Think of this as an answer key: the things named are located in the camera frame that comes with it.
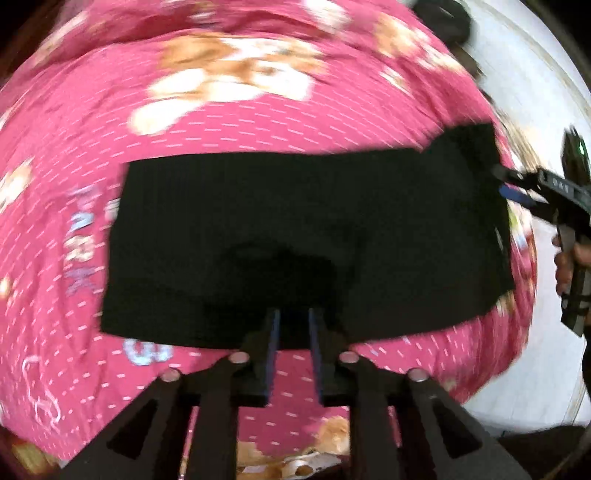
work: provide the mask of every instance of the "black fabric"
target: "black fabric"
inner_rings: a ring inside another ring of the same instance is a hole
[[[585,352],[583,354],[581,370],[583,371],[583,380],[585,382],[585,387],[587,387],[587,392],[591,394],[591,325],[585,325],[583,334],[585,340],[587,340],[587,345],[585,346]]]
[[[351,342],[485,314],[514,287],[506,201],[488,173],[498,162],[485,124],[450,129],[422,153],[131,163],[110,232],[101,328],[236,348],[267,307],[279,307],[282,347],[305,348],[311,306]]]
[[[464,45],[470,39],[472,18],[456,0],[418,0],[413,11],[448,48]]]
[[[584,427],[560,425],[539,432],[513,434],[497,441],[537,480],[556,468],[574,451]]]

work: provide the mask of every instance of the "human hand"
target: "human hand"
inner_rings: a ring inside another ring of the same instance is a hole
[[[560,246],[560,238],[555,236],[552,244]],[[556,265],[556,293],[562,295],[565,293],[573,279],[573,259],[584,267],[591,268],[591,245],[576,244],[572,252],[559,252],[554,257]]]

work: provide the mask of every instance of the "printed number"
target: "printed number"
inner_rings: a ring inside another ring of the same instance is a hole
[[[75,235],[64,246],[69,250],[66,261],[88,262],[95,254],[95,241],[92,235]]]
[[[95,219],[95,216],[91,212],[77,212],[72,215],[70,221],[72,222],[72,226],[70,227],[70,231],[68,231],[68,235],[70,233],[80,230],[85,226],[89,226]]]

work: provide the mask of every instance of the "pink bedsheet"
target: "pink bedsheet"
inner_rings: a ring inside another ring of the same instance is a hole
[[[0,421],[62,459],[163,369],[225,354],[100,333],[127,162],[420,148],[445,125],[494,119],[391,0],[95,0],[14,74],[0,115]],[[511,164],[500,133],[498,143]],[[512,220],[516,289],[489,314],[357,351],[400,372],[422,367],[460,401],[507,369],[527,341],[535,286],[528,221],[517,210]],[[285,455],[346,418],[316,403],[311,377],[307,352],[281,352],[272,405],[241,411],[240,439]]]

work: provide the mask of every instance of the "bed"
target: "bed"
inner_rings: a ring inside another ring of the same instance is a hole
[[[101,333],[106,241],[128,162],[220,151],[421,148],[492,121],[473,79],[387,0],[94,0],[70,12],[0,91],[0,421],[71,459],[161,371],[224,351]],[[464,402],[528,339],[531,219],[508,206],[515,290],[449,330],[358,345],[422,367]],[[271,405],[241,411],[239,464],[348,451],[347,412],[321,408],[305,351],[282,351]]]

